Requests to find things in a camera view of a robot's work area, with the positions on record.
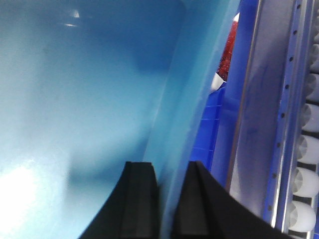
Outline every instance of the red object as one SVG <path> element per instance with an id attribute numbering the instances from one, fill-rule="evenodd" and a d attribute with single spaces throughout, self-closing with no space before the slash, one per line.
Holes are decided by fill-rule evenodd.
<path id="1" fill-rule="evenodd" d="M 235 44 L 236 32 L 237 32 L 238 22 L 233 21 L 230 33 L 227 38 L 226 46 L 224 49 L 223 56 L 221 58 L 217 74 L 224 80 L 227 81 L 229 66 L 231 61 L 231 56 L 233 53 L 233 48 Z"/>

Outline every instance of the white roller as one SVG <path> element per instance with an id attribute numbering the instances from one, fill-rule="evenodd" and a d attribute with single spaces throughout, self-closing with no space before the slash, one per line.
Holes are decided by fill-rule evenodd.
<path id="1" fill-rule="evenodd" d="M 298 143 L 297 159 L 301 163 L 319 163 L 319 139 L 301 135 Z"/>
<path id="2" fill-rule="evenodd" d="M 319 44 L 314 44 L 310 52 L 310 69 L 319 73 Z"/>
<path id="3" fill-rule="evenodd" d="M 304 104 L 301 120 L 303 130 L 319 132 L 319 107 L 312 104 Z"/>
<path id="4" fill-rule="evenodd" d="M 314 229 L 316 214 L 308 204 L 292 201 L 289 213 L 289 230 L 306 233 Z"/>
<path id="5" fill-rule="evenodd" d="M 306 79 L 307 100 L 319 102 L 319 75 L 309 74 Z"/>
<path id="6" fill-rule="evenodd" d="M 319 192 L 319 176 L 308 169 L 296 169 L 293 193 L 299 197 L 312 198 Z"/>

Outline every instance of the curved blue surface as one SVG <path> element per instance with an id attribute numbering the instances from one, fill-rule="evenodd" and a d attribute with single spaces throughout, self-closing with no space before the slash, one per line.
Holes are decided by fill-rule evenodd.
<path id="1" fill-rule="evenodd" d="M 169 238 L 239 0 L 0 2 L 0 238 L 77 238 L 151 161 Z"/>

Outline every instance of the blue plastic bin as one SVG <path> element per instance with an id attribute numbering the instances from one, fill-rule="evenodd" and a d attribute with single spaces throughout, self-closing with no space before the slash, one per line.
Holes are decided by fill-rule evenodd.
<path id="1" fill-rule="evenodd" d="M 77 238 L 125 161 L 169 238 L 239 0 L 0 2 L 0 237 Z"/>

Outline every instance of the white cylinder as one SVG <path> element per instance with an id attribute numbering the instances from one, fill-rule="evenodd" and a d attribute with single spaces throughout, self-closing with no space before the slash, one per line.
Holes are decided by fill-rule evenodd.
<path id="1" fill-rule="evenodd" d="M 304 104 L 301 120 L 303 130 L 319 132 L 319 107 L 312 104 Z"/>
<path id="2" fill-rule="evenodd" d="M 293 194 L 299 197 L 312 198 L 319 192 L 319 176 L 308 169 L 296 169 Z"/>
<path id="3" fill-rule="evenodd" d="M 319 163 L 319 139 L 301 135 L 298 142 L 297 160 L 301 163 Z"/>
<path id="4" fill-rule="evenodd" d="M 316 214 L 308 204 L 292 201 L 289 213 L 289 230 L 306 233 L 314 229 Z"/>
<path id="5" fill-rule="evenodd" d="M 307 100 L 319 102 L 319 75 L 309 74 L 306 79 Z"/>
<path id="6" fill-rule="evenodd" d="M 310 51 L 310 70 L 319 73 L 319 44 L 314 44 Z"/>

